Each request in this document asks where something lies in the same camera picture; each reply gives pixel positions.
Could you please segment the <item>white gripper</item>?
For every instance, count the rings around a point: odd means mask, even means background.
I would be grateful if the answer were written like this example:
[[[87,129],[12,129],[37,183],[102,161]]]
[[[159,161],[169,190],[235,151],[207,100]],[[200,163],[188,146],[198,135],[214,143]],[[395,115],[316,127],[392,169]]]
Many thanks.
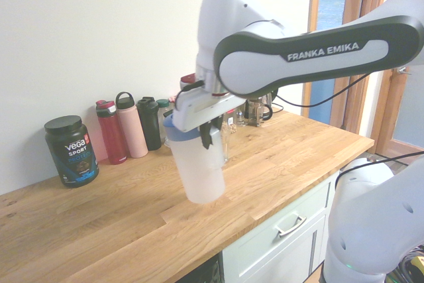
[[[213,144],[213,134],[221,129],[223,114],[242,105],[246,99],[231,93],[213,96],[205,90],[189,90],[176,98],[172,122],[182,132],[199,127],[202,145],[205,149]]]

